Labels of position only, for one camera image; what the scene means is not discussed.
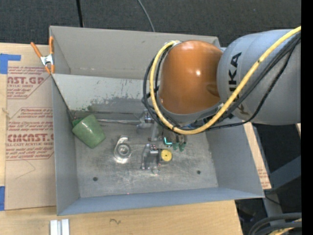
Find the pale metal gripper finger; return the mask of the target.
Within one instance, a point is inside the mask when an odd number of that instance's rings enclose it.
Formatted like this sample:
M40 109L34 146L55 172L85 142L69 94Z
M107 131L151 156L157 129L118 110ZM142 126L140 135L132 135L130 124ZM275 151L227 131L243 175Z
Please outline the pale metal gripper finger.
M146 144L141 156L142 170L159 171L160 149L155 144Z
M144 110L140 115L139 124L136 125L137 132L143 132L148 129L151 129L153 126L153 119L150 116L148 110Z

